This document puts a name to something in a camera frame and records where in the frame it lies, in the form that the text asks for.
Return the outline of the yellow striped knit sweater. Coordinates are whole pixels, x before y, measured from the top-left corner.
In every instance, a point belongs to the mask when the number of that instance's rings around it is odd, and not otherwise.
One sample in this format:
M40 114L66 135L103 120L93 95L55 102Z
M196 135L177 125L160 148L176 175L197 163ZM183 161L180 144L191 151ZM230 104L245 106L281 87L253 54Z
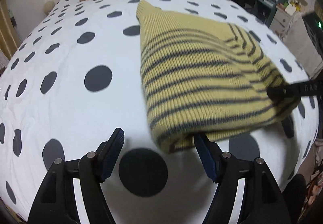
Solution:
M236 24L165 11L141 1L140 75L155 144L166 153L193 135L227 139L282 121L299 97L270 99L286 80L259 42Z

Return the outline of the white covered chair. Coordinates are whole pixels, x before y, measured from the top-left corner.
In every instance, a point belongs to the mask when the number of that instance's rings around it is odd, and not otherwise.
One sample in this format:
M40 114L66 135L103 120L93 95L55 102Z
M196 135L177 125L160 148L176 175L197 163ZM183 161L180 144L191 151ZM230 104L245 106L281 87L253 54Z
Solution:
M309 78L316 78L322 71L322 57L312 42L301 16L294 18L282 37L282 41Z

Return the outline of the white drawer cabinet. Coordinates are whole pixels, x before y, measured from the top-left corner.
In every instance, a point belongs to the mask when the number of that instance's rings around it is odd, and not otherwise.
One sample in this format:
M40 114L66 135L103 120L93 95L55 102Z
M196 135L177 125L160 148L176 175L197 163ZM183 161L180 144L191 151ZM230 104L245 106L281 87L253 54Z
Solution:
M277 36L280 36L284 31L288 30L288 27L296 14L296 9L291 5L284 7L281 3L276 5L276 9L277 11L269 29Z

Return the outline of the dark green shelf unit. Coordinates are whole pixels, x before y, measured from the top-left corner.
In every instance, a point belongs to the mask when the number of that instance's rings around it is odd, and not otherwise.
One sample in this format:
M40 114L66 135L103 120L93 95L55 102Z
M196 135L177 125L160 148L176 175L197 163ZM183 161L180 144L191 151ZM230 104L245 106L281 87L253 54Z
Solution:
M255 3L251 9L251 14L254 15L259 20L259 22L262 22L267 27L269 27L276 11L276 0L255 0Z

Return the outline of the beige round plush toy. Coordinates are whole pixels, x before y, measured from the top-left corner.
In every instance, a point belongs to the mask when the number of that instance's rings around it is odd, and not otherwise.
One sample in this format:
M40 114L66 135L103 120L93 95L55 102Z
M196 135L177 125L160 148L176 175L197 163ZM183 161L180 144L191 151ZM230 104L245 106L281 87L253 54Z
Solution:
M43 6L43 12L46 15L49 15L49 13L53 10L54 7L55 7L55 2L54 1L48 1Z

